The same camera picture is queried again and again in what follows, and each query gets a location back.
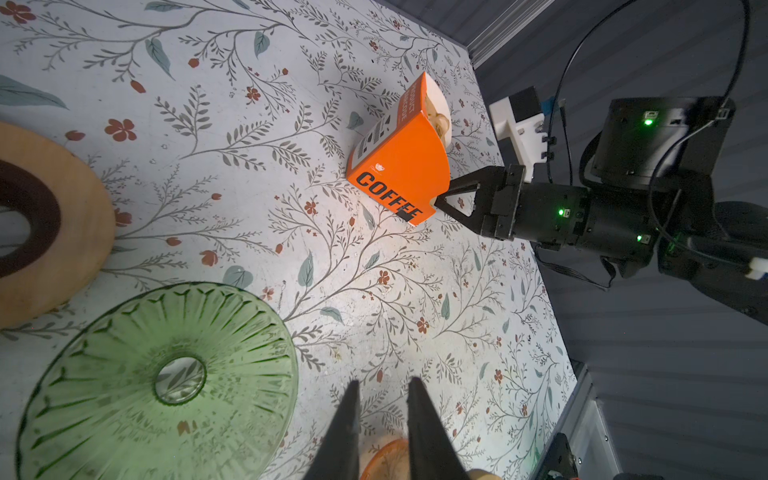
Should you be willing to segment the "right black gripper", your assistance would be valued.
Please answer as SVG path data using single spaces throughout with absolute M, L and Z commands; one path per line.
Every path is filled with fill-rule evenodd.
M 446 192 L 447 197 L 474 192 L 471 214 L 449 204 L 444 195 L 435 207 L 479 236 L 573 245 L 586 229 L 589 190 L 527 183 L 524 173 L 522 166 L 483 167 L 452 180 Z

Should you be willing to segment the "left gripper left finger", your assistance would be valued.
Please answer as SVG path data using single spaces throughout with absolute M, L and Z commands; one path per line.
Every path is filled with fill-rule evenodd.
M 304 480 L 357 480 L 360 475 L 359 382 L 347 386 Z

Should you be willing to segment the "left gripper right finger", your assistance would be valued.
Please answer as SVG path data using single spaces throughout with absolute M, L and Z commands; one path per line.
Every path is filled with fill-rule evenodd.
M 408 443 L 413 480 L 469 480 L 422 380 L 408 386 Z

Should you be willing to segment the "orange glass carafe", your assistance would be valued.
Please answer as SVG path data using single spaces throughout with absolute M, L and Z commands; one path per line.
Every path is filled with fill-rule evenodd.
M 393 440 L 383 446 L 364 468 L 361 480 L 410 480 L 409 442 Z

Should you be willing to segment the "wooden dripper ring stand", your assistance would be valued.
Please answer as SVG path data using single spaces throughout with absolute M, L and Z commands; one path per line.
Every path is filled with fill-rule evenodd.
M 502 480 L 498 475 L 482 469 L 472 469 L 467 472 L 471 480 Z

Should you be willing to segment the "orange coffee filter box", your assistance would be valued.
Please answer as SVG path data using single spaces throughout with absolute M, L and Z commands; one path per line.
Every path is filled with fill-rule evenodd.
M 429 110 L 451 121 L 437 82 L 422 73 L 358 141 L 346 168 L 347 181 L 413 226 L 434 215 L 434 203 L 450 181 L 447 149 L 430 124 Z

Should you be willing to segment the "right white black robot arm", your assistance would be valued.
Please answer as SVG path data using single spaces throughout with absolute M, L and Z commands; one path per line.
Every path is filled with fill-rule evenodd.
M 483 237 L 591 252 L 613 277 L 656 261 L 660 273 L 765 322 L 767 210 L 717 201 L 711 179 L 735 110 L 719 97 L 616 99 L 577 185 L 490 166 L 454 179 L 436 205 Z

